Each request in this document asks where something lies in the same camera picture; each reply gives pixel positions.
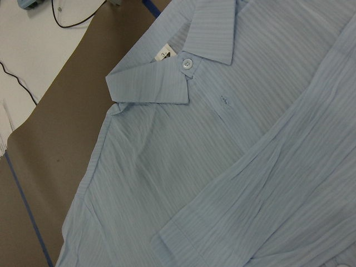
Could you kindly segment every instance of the white object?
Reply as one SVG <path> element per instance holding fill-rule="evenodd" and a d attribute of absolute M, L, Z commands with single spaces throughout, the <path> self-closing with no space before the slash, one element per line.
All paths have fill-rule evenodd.
<path fill-rule="evenodd" d="M 162 49 L 155 56 L 156 61 L 162 61 L 168 57 L 174 57 L 177 53 L 173 50 L 173 48 L 169 44 L 165 44 Z"/>
<path fill-rule="evenodd" d="M 191 69 L 193 66 L 193 61 L 190 58 L 187 58 L 183 61 L 183 68 L 186 70 Z"/>
<path fill-rule="evenodd" d="M 55 1 L 55 13 L 61 24 L 74 24 L 92 14 L 102 2 Z M 57 10 L 58 6 L 61 6 L 62 12 Z M 53 19 L 51 1 L 44 1 L 26 11 L 18 7 L 17 1 L 0 0 L 0 60 L 39 101 L 77 47 L 89 22 L 75 28 L 61 29 Z M 15 128 L 27 119 L 35 107 L 16 79 L 2 70 L 1 99 L 6 100 Z"/>
<path fill-rule="evenodd" d="M 4 155 L 7 148 L 7 139 L 13 132 L 12 119 L 8 112 L 5 100 L 0 101 L 0 157 Z"/>

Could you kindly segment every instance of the shirt collar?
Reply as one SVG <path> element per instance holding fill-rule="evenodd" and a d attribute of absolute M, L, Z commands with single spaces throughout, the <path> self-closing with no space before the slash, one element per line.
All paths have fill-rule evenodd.
<path fill-rule="evenodd" d="M 183 53 L 230 65 L 233 58 L 236 0 L 196 0 Z M 178 56 L 106 76 L 115 102 L 188 103 Z"/>
<path fill-rule="evenodd" d="M 236 0 L 197 0 L 183 51 L 230 65 Z"/>

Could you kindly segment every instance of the white table surface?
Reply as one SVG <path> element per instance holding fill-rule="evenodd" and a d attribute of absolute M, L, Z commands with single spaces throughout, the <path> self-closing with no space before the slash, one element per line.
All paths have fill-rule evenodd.
<path fill-rule="evenodd" d="M 92 14 L 102 2 L 55 0 L 55 13 L 60 24 L 74 24 Z M 53 19 L 51 0 L 45 0 L 30 11 L 19 8 L 16 0 L 0 0 L 0 61 L 21 79 L 38 102 L 78 45 L 89 21 L 75 28 L 62 29 Z M 16 79 L 2 69 L 1 100 L 5 100 L 15 128 L 35 107 Z"/>

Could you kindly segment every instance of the shirt sleeve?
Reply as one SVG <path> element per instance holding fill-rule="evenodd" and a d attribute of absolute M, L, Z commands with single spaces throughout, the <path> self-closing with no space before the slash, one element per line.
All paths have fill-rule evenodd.
<path fill-rule="evenodd" d="M 356 17 L 272 129 L 152 239 L 165 267 L 319 266 L 356 240 Z"/>

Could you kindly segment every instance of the fabric fold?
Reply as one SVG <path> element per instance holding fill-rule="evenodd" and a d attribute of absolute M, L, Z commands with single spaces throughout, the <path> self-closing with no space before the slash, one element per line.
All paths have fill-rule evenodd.
<path fill-rule="evenodd" d="M 112 100 L 118 103 L 187 104 L 187 82 L 176 58 L 109 74 L 106 82 Z"/>
<path fill-rule="evenodd" d="M 198 0 L 183 51 L 230 65 L 236 0 Z"/>
<path fill-rule="evenodd" d="M 153 238 L 165 267 L 313 267 L 354 243 L 355 32 L 356 16 L 262 141 Z"/>

